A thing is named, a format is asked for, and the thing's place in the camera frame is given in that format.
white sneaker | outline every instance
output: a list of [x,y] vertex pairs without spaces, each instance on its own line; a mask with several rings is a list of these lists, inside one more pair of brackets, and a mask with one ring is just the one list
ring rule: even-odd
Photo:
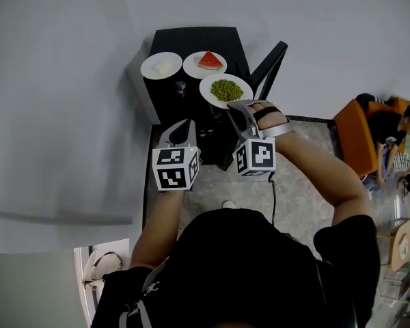
[[237,209],[237,205],[232,203],[230,200],[226,200],[221,204],[221,208]]

speckled floor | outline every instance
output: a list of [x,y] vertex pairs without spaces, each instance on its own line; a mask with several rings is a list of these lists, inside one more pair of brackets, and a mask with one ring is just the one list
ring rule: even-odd
[[[295,130],[324,150],[337,152],[334,134],[326,124],[293,122]],[[288,232],[308,245],[318,256],[313,245],[315,233],[331,225],[333,208],[328,205],[310,181],[283,156],[277,155],[277,171],[274,176],[277,206],[275,227]],[[149,174],[147,216],[151,213],[158,191],[153,174]],[[239,208],[260,211],[268,220],[272,217],[273,194],[267,177],[238,176],[234,164],[227,172],[214,165],[203,165],[196,178],[193,191],[185,195],[179,234],[196,216],[221,207],[225,200],[233,201]],[[375,222],[377,226],[389,228],[392,220],[410,217],[410,195],[402,203],[396,185],[386,187],[373,195]],[[382,261],[387,260],[388,244],[380,243]],[[382,303],[377,296],[374,315],[368,327],[392,327],[402,304]]]

red watermelon flesh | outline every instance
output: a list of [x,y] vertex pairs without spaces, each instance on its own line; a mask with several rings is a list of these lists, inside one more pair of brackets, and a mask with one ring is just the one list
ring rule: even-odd
[[210,51],[207,51],[203,58],[200,59],[200,61],[197,63],[199,67],[205,68],[205,69],[219,69],[223,67],[223,64],[219,61],[217,57],[214,56],[214,54]]

white wall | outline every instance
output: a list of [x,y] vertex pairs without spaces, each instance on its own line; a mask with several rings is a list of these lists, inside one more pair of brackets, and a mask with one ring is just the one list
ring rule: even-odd
[[0,254],[0,328],[86,328],[73,250]]
[[[0,0],[0,230],[39,231],[21,247],[9,234],[6,249],[141,225],[150,125],[124,73],[133,28],[127,0]],[[73,238],[84,225],[113,233]]]
[[410,98],[410,0],[131,0],[141,37],[157,29],[237,27],[251,70],[289,45],[269,99],[332,118],[362,92]]

white plate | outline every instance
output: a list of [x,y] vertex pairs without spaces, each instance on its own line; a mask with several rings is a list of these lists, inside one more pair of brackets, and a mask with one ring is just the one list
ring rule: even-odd
[[228,109],[228,102],[220,101],[217,99],[216,96],[211,94],[211,85],[215,81],[221,79],[235,81],[236,84],[241,87],[241,89],[243,90],[243,95],[241,95],[241,98],[239,100],[251,100],[252,98],[254,98],[254,93],[252,92],[251,87],[246,83],[246,81],[231,74],[213,74],[207,76],[204,80],[200,82],[199,85],[200,93],[210,104],[219,108]]
[[185,59],[184,70],[190,77],[205,79],[208,75],[221,74],[226,71],[226,68],[228,67],[226,60],[216,52],[213,52],[213,55],[223,64],[222,68],[211,70],[199,67],[197,63],[199,63],[200,59],[203,58],[205,54],[206,51],[200,51],[188,56]]
[[[161,61],[167,61],[171,64],[170,69],[163,74],[156,72],[153,68]],[[160,52],[147,58],[141,65],[141,74],[143,77],[152,80],[161,80],[176,74],[182,67],[182,58],[173,52]]]

